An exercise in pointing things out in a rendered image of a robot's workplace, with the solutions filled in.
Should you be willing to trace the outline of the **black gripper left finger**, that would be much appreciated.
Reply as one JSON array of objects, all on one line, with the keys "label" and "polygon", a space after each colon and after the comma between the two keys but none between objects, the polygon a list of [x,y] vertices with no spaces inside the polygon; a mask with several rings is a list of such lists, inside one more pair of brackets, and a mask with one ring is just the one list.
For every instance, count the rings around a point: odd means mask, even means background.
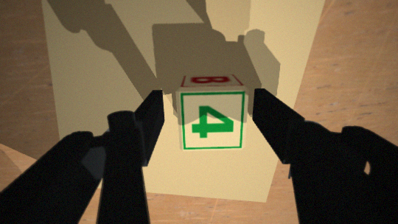
[{"label": "black gripper left finger", "polygon": [[65,136],[3,189],[0,224],[78,224],[101,180],[96,224],[150,224],[142,167],[164,125],[163,91],[107,118],[101,136]]}]

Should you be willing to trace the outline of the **beige square mat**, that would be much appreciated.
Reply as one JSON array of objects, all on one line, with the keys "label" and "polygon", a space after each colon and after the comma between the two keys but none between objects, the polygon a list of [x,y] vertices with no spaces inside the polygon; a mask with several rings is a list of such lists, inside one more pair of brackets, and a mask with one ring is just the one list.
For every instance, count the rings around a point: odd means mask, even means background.
[{"label": "beige square mat", "polygon": [[[254,89],[294,108],[325,0],[41,0],[60,140],[101,136],[108,114],[163,91],[146,192],[266,203],[279,158],[252,120]],[[242,150],[182,151],[183,76],[234,74],[248,89]]]}]

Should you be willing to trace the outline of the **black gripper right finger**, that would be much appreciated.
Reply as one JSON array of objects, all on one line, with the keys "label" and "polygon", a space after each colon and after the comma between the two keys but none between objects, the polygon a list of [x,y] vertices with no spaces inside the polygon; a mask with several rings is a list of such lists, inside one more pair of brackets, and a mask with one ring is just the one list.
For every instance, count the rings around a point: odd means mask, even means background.
[{"label": "black gripper right finger", "polygon": [[252,120],[290,164],[299,224],[398,224],[398,146],[360,126],[331,132],[264,88]]}]

